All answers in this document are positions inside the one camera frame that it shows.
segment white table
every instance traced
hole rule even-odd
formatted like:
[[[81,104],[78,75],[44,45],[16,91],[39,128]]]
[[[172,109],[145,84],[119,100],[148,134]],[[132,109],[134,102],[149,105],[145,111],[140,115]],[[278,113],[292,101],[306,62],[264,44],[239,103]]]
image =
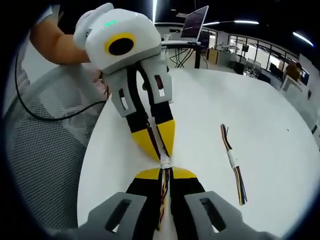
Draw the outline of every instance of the white table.
[[[233,73],[172,69],[176,122],[171,163],[194,172],[206,191],[215,191],[257,231],[283,236],[304,216],[320,182],[320,155],[308,126],[269,84]],[[147,93],[138,78],[140,98]],[[220,124],[240,162],[248,202],[239,206],[234,173],[222,142]],[[84,157],[77,199],[78,224],[135,175],[157,168],[131,138],[127,121],[108,101],[93,130]],[[167,213],[154,239],[176,239]]]

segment white sleeve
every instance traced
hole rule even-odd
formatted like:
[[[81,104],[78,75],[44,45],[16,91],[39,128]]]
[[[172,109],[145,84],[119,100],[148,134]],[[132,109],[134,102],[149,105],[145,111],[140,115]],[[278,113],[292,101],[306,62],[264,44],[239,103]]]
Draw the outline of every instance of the white sleeve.
[[[47,10],[45,10],[45,12],[41,15],[41,17],[38,19],[38,21],[36,21],[36,24],[41,23],[41,21],[43,21],[44,19],[46,19],[47,17],[49,17],[50,15],[52,15],[52,8],[51,6],[49,6],[47,8]]]

